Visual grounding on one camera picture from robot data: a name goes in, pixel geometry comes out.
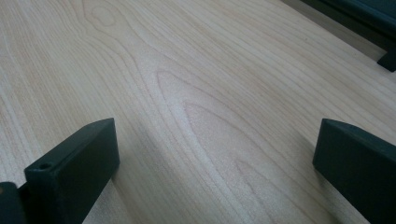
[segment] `wooden table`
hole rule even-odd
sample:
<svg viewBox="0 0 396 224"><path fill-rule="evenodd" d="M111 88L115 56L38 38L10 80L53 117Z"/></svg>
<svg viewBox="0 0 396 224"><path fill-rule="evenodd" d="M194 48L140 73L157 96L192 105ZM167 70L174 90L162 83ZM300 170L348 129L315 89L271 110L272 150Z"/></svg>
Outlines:
<svg viewBox="0 0 396 224"><path fill-rule="evenodd" d="M313 169L318 128L396 144L395 75L285 2L1 0L0 180L115 118L85 223L364 223Z"/></svg>

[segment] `light wood surface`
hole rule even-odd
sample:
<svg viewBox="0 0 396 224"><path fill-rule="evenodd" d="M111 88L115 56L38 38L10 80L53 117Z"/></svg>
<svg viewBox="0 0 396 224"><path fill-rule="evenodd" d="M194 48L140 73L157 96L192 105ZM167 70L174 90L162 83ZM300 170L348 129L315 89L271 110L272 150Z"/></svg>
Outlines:
<svg viewBox="0 0 396 224"><path fill-rule="evenodd" d="M279 0L0 0L0 180L115 118L85 223L365 223L311 164L322 118L396 144L361 51Z"/></svg>

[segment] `table surface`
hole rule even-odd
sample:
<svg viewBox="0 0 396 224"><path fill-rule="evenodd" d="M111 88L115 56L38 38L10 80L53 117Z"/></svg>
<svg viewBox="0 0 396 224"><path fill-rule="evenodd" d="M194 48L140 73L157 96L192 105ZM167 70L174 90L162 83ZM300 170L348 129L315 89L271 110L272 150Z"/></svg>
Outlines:
<svg viewBox="0 0 396 224"><path fill-rule="evenodd" d="M279 0L0 0L0 179L115 118L85 223L364 223L312 166L322 118L396 143L363 51Z"/></svg>

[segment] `screw hole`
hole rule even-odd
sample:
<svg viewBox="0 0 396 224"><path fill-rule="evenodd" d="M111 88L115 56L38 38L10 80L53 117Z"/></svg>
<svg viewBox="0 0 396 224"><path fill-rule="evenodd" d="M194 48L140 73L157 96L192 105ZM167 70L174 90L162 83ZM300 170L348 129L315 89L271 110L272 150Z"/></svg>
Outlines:
<svg viewBox="0 0 396 224"><path fill-rule="evenodd" d="M48 168L50 168L51 167L51 164L50 163L43 163L43 164L41 164L38 168L40 169L40 170L47 170Z"/></svg>

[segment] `wooden desk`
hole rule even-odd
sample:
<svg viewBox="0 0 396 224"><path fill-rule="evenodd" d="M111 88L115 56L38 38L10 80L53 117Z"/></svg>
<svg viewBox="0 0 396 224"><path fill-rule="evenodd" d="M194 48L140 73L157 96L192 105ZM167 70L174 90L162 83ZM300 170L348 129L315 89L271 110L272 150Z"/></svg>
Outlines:
<svg viewBox="0 0 396 224"><path fill-rule="evenodd" d="M0 1L0 179L116 120L121 166L85 223L364 223L313 169L318 128L396 144L395 99L279 0Z"/></svg>

